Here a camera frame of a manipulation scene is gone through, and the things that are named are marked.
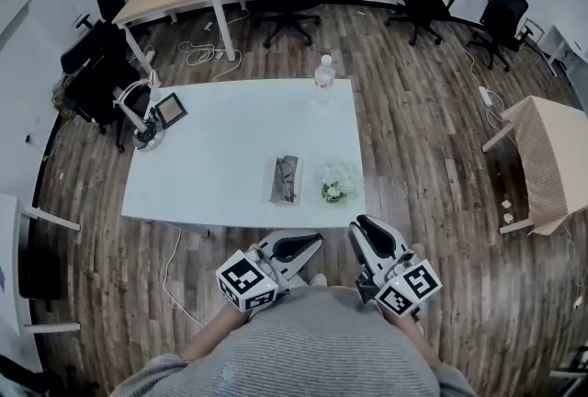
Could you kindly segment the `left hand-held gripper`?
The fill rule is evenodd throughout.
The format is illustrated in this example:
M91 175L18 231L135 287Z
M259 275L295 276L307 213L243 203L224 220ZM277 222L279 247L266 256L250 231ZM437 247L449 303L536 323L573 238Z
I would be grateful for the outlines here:
M313 275L308 266L321 249L322 244L316 243L321 240L319 233L295 237L271 234L261 244L237 250L215 272L220 291L238 311L252 311L288 295L291 289L321 287L322 273ZM297 273L287 281L271 256L277 260L297 257Z

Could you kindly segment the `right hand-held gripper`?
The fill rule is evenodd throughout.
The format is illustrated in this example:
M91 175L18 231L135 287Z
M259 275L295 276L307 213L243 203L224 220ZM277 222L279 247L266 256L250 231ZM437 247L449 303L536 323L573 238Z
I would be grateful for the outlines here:
M430 262L408 250L401 233L384 220L367 214L358 215L356 220L349 224L347 236L365 269L357 280L362 300L375 301L397 318L415 314L442 288ZM380 270L379 257L394 261Z

